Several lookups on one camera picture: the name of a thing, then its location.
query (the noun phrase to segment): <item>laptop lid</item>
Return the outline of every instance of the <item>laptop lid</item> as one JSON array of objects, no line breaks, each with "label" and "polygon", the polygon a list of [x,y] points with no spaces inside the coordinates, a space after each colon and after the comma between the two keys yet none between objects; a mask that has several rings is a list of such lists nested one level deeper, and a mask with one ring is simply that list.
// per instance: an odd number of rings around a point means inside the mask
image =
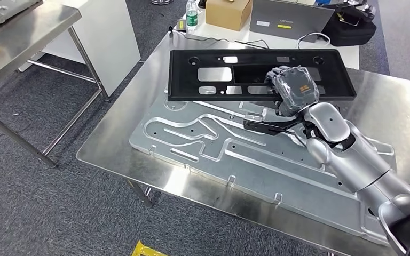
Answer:
[{"label": "laptop lid", "polygon": [[[273,36],[299,39],[321,32],[334,10],[280,0],[254,0],[249,30]],[[315,42],[317,36],[304,41]]]}]

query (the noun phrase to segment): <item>white cabinet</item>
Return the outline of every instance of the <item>white cabinet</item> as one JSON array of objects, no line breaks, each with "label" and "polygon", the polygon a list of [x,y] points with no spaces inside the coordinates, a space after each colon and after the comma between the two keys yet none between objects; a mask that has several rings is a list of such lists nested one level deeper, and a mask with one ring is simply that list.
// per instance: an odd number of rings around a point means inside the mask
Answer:
[{"label": "white cabinet", "polygon": [[[104,88],[111,95],[140,60],[125,0],[45,0],[79,9],[81,19],[73,25]],[[84,63],[66,31],[43,50]]]}]

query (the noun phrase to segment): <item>white cable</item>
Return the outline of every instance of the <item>white cable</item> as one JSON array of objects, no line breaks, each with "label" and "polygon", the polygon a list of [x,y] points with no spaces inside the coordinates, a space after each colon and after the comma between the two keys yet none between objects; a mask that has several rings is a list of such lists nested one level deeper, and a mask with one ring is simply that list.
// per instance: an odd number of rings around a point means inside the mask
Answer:
[{"label": "white cable", "polygon": [[323,45],[323,47],[324,46],[328,46],[330,43],[331,43],[331,38],[329,38],[327,35],[325,35],[325,34],[323,34],[323,33],[320,33],[320,32],[312,32],[312,33],[308,33],[307,35],[304,35],[304,36],[302,36],[302,37],[300,37],[299,39],[298,39],[298,43],[297,43],[297,47],[298,47],[298,49],[300,49],[299,48],[299,44],[300,44],[300,42],[302,42],[302,40],[304,39],[304,38],[306,38],[306,37],[308,37],[308,36],[311,36],[311,35],[320,35],[320,36],[323,36],[324,38],[326,38],[327,40],[328,40],[328,43],[327,44],[325,44],[325,45]]}]

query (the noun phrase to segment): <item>yellow tape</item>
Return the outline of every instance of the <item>yellow tape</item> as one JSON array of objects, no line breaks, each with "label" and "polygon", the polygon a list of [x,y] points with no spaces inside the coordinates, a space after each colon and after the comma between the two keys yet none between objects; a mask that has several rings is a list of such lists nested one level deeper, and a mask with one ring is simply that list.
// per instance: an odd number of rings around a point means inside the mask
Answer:
[{"label": "yellow tape", "polygon": [[161,252],[155,251],[152,248],[146,247],[140,241],[137,241],[135,250],[131,256],[167,256]]},{"label": "yellow tape", "polygon": [[291,29],[291,26],[287,26],[287,25],[281,25],[281,24],[277,24],[278,28],[288,28]]}]

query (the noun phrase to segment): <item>plastic bag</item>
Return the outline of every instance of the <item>plastic bag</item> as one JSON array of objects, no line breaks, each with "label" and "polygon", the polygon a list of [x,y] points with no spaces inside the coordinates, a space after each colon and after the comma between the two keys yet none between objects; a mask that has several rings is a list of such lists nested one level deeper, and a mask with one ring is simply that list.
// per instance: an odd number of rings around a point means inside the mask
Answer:
[{"label": "plastic bag", "polygon": [[266,74],[266,82],[274,85],[282,97],[279,112],[283,116],[294,116],[310,104],[318,102],[320,92],[307,68],[281,66]]}]

